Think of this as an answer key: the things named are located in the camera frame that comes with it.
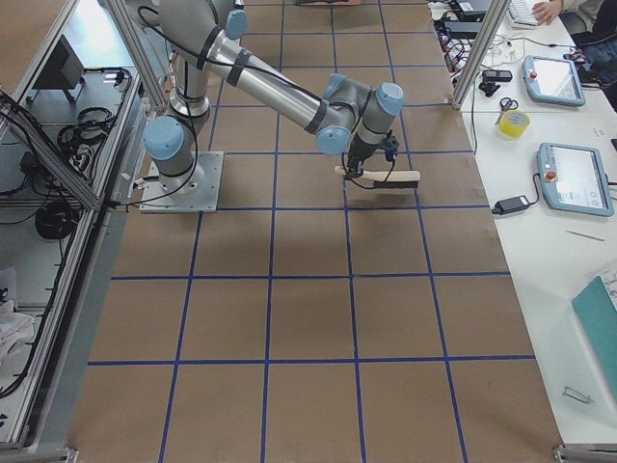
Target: teal box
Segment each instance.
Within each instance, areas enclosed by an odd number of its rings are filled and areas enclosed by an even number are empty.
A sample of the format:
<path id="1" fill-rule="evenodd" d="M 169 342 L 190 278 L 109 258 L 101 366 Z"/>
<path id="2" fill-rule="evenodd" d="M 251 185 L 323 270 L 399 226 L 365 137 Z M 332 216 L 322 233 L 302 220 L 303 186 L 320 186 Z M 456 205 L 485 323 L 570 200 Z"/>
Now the teal box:
<path id="1" fill-rule="evenodd" d="M 572 305 L 617 399 L 617 310 L 602 278 L 594 278 Z"/>

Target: keyboard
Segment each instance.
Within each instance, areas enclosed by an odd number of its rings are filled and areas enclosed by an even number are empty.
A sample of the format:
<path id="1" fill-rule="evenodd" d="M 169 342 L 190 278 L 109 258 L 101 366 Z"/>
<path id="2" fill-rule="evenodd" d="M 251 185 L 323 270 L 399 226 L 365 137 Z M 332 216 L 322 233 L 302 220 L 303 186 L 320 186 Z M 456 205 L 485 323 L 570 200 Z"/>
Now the keyboard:
<path id="1" fill-rule="evenodd" d="M 511 0 L 505 15 L 513 29 L 534 29 L 538 27 L 538 20 L 533 16 L 531 9 L 524 0 Z"/>

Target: robotic arm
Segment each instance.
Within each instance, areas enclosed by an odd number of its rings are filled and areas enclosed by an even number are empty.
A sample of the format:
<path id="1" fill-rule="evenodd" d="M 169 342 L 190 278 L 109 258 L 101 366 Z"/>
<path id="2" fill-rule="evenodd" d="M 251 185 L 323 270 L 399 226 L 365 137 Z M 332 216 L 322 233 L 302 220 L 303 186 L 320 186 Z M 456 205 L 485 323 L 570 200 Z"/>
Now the robotic arm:
<path id="1" fill-rule="evenodd" d="M 149 123 L 145 132 L 146 146 L 162 177 L 178 183 L 190 171 L 191 143 L 185 141 L 190 137 L 180 137 L 178 132 L 180 128 L 186 132 L 188 125 L 180 127 L 170 118 L 190 120 L 197 131 L 201 129 L 209 114 L 205 94 L 208 72 L 314 135 L 321 152 L 342 154 L 349 147 L 342 169 L 348 179 L 362 176 L 364 161 L 376 149 L 385 150 L 390 159 L 395 156 L 398 143 L 389 128 L 405 99 L 398 85 L 383 83 L 373 89 L 336 73 L 323 97 L 312 94 L 233 40 L 246 27 L 246 16 L 233 0 L 160 0 L 158 11 L 144 6 L 136 11 L 146 26 L 160 24 L 180 58 L 170 97 L 172 111 Z M 168 133 L 172 126 L 175 130 Z M 417 181 L 416 173 L 410 174 Z"/>

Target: white desk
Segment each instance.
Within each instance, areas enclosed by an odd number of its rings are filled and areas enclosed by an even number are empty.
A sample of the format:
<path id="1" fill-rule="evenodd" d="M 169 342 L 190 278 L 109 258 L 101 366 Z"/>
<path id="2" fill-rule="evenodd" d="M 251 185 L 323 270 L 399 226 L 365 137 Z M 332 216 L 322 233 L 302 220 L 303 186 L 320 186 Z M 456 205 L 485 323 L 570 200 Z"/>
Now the white desk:
<path id="1" fill-rule="evenodd" d="M 572 38 L 566 32 L 561 21 L 556 20 L 550 26 L 540 26 L 535 29 L 512 29 L 507 24 L 501 24 L 497 31 L 498 34 L 508 37 L 516 38 L 526 37 L 538 41 L 539 43 L 557 43 L 557 44 L 570 44 Z M 502 50 L 507 48 L 507 45 L 500 46 Z M 474 112 L 499 112 L 499 100 L 505 96 L 516 99 L 520 104 L 520 109 L 527 113 L 529 112 L 547 112 L 547 113 L 614 113 L 608 100 L 604 96 L 604 93 L 599 90 L 584 90 L 585 98 L 587 100 L 584 106 L 579 108 L 569 108 L 566 106 L 557 106 L 554 104 L 539 103 L 532 101 L 527 96 L 527 90 L 523 82 L 523 56 L 537 55 L 547 56 L 551 58 L 563 58 L 564 53 L 568 53 L 570 50 L 565 47 L 550 48 L 543 45 L 538 45 L 531 41 L 515 40 L 512 41 L 513 56 L 500 56 L 492 55 L 491 52 L 487 54 L 483 64 L 492 68 L 507 69 L 512 72 L 512 82 L 498 83 L 501 86 L 496 93 L 487 97 L 483 92 L 480 92 L 477 87 L 481 82 L 481 77 L 478 77 L 474 85 L 475 90 L 475 102 Z M 503 61 L 517 60 L 516 63 L 502 64 Z M 462 111 L 471 110 L 471 89 L 463 103 Z"/>
<path id="2" fill-rule="evenodd" d="M 463 116 L 469 129 L 470 114 Z M 491 204 L 521 194 L 535 198 L 535 151 L 546 141 L 598 148 L 608 177 L 617 178 L 617 152 L 610 144 L 617 137 L 614 114 L 532 114 L 531 125 L 516 141 L 504 139 L 495 118 L 474 116 L 476 160 Z M 571 306 L 591 280 L 589 272 L 617 258 L 617 216 L 555 211 L 541 199 L 523 213 L 496 217 L 496 227 L 564 443 L 617 443 L 617 404 Z M 595 403 L 563 396 L 565 386 L 591 395 Z"/>

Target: human hand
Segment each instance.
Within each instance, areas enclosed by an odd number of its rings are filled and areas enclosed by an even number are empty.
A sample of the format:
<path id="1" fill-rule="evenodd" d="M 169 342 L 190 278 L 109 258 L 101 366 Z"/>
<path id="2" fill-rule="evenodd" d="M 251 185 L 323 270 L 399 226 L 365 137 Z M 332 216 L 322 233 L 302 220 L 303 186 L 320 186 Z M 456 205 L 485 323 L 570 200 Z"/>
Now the human hand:
<path id="1" fill-rule="evenodd" d="M 551 24 L 563 10 L 563 0 L 536 3 L 531 12 L 540 24 Z"/>

